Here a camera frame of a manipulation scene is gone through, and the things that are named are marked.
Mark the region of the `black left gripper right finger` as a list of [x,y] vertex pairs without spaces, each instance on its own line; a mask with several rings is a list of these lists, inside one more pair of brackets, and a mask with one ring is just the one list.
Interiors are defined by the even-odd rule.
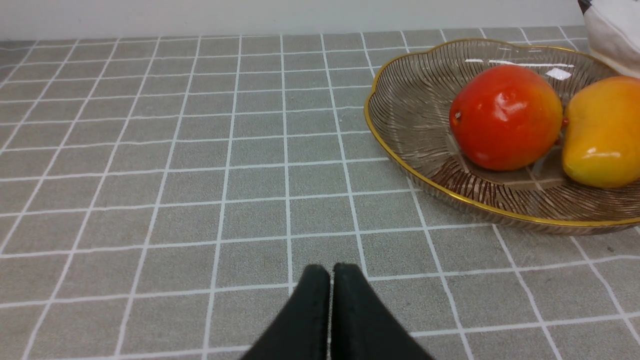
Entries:
[[333,268],[332,360],[432,360],[352,263]]

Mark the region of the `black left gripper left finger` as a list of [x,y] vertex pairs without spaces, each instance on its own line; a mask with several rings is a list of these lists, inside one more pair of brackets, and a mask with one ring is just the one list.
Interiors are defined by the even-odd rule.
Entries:
[[242,359],[325,360],[329,310],[329,272],[309,264],[286,304]]

